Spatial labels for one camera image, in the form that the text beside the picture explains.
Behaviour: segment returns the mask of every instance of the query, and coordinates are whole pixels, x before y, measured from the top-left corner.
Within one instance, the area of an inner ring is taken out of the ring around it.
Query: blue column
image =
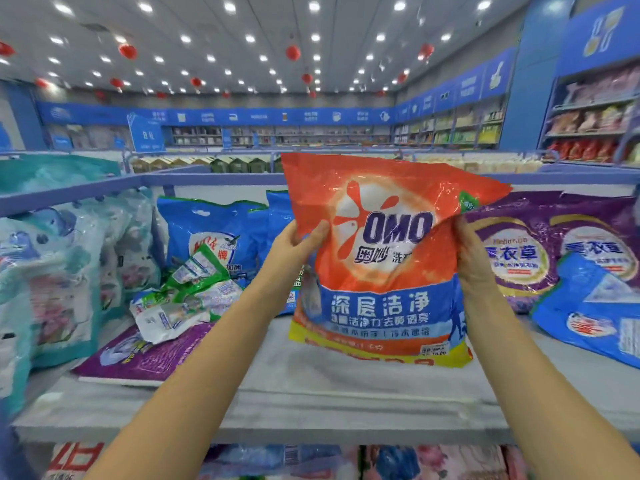
[[[529,5],[502,128],[501,150],[532,150],[538,145],[574,2],[532,0]]]
[[[0,83],[4,83],[4,92],[22,136],[24,148],[34,151],[46,150],[44,129],[30,88],[25,84],[6,81]]]

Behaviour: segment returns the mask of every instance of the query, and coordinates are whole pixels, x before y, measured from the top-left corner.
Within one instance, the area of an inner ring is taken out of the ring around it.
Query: red balloon
[[[285,50],[285,54],[287,55],[287,58],[292,61],[297,61],[301,55],[300,49],[297,45],[288,46]]]
[[[434,50],[435,47],[430,43],[423,43],[420,47],[420,52],[418,52],[418,55],[421,55],[423,58],[428,59],[432,55]]]
[[[8,43],[0,42],[0,55],[3,57],[11,57],[15,54],[15,50]]]
[[[129,60],[133,60],[138,56],[138,49],[133,47],[133,45],[129,45],[128,43],[123,43],[118,47],[118,50],[124,58]]]

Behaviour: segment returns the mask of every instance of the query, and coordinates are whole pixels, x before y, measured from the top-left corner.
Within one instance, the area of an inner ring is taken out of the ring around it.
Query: purple detergent bag
[[[465,214],[483,242],[498,288],[516,313],[528,313],[540,295],[557,282],[545,209],[559,193],[522,192],[500,207],[493,204]]]
[[[635,202],[635,197],[585,197],[556,205],[549,219],[555,256],[578,253],[629,286],[640,287]]]
[[[180,337],[152,345],[133,325],[72,370],[83,380],[160,386],[204,338],[213,323],[192,326]]]

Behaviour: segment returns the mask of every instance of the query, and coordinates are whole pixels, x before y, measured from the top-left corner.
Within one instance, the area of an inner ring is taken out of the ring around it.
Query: hanging decoration
[[[285,54],[290,61],[297,61],[300,58],[300,49],[297,45],[290,45],[285,50]]]
[[[3,57],[11,57],[15,54],[15,50],[8,43],[0,42],[0,55]]]
[[[435,47],[432,46],[430,43],[423,43],[422,46],[420,47],[420,52],[418,52],[418,59],[419,60],[428,59],[433,54],[434,50],[435,50]]]
[[[118,51],[124,58],[129,59],[130,61],[134,60],[138,56],[138,49],[128,43],[123,43],[119,46]]]
[[[109,84],[112,85],[114,88],[118,88],[118,89],[121,89],[124,86],[124,83],[117,77],[110,78]]]

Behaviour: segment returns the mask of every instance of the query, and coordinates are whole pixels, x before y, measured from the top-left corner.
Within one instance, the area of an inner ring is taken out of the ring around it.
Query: recessed light
[[[71,8],[69,8],[64,3],[54,2],[53,6],[56,7],[56,10],[58,10],[60,13],[64,13],[65,15],[73,16],[73,14],[74,14],[74,11],[71,10]]]
[[[138,7],[145,13],[151,13],[154,10],[153,7],[146,2],[138,2]]]

